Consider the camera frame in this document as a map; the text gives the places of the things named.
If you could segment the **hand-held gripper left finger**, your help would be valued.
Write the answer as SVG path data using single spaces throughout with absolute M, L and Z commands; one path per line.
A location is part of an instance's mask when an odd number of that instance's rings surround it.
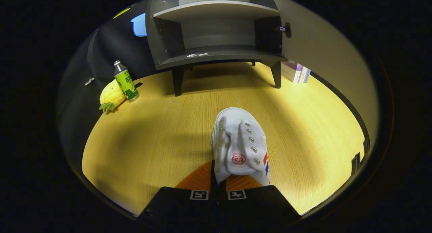
M 175 187 L 161 187 L 138 218 L 152 227 L 218 227 L 214 161 L 204 163 Z

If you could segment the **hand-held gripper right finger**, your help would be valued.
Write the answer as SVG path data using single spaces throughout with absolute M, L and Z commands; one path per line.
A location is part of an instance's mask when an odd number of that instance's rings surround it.
M 288 227 L 300 214 L 274 185 L 262 186 L 251 176 L 229 176 L 219 201 L 223 227 Z

